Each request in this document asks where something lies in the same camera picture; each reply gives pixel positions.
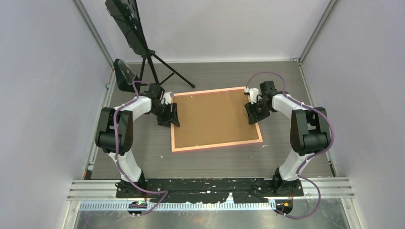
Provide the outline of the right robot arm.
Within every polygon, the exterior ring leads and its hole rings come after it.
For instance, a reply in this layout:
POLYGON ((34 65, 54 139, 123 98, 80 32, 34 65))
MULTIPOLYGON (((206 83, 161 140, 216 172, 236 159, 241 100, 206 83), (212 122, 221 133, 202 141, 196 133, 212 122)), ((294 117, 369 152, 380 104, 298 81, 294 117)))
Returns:
POLYGON ((278 91, 273 81, 265 81, 259 88, 246 86, 244 94, 249 100, 245 104, 249 124, 256 124, 275 112, 290 119, 289 155, 270 181, 254 186, 261 193, 290 194, 298 188, 301 171, 307 163, 331 144, 326 110, 306 105, 290 94, 278 91))

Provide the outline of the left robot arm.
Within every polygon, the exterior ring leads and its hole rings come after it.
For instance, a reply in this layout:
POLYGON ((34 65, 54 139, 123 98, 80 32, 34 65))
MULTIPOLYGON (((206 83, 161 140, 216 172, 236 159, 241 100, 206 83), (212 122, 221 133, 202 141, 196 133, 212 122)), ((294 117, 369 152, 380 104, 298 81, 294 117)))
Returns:
POLYGON ((180 126, 177 104, 170 92, 158 84, 150 84, 147 91, 138 91, 133 99, 116 107, 104 107, 100 112, 95 144, 107 153, 120 172, 120 189, 128 187, 134 197, 142 197, 147 190, 142 169, 132 153, 134 142, 133 122, 142 115, 153 114, 157 124, 180 126))

